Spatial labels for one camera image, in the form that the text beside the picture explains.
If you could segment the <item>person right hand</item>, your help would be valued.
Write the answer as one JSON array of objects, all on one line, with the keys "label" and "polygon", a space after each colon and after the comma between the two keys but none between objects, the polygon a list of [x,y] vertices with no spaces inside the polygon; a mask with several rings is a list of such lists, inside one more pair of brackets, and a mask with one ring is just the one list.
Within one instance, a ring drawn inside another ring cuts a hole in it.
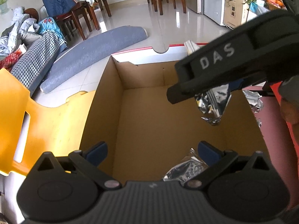
[{"label": "person right hand", "polygon": [[298,126],[298,107],[284,98],[281,99],[280,112],[284,120],[292,126]]}]

